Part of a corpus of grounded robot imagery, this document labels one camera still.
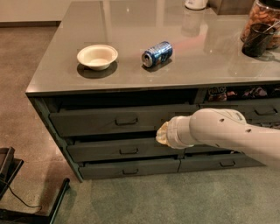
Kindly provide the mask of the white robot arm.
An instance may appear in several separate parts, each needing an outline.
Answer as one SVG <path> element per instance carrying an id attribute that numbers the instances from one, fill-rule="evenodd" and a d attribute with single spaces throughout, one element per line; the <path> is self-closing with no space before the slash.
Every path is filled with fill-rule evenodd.
<path id="1" fill-rule="evenodd" d="M 280 168 L 280 130 L 248 124 L 234 109 L 203 108 L 189 116 L 174 116 L 157 130 L 156 140 L 177 150 L 205 144 L 239 151 Z"/>

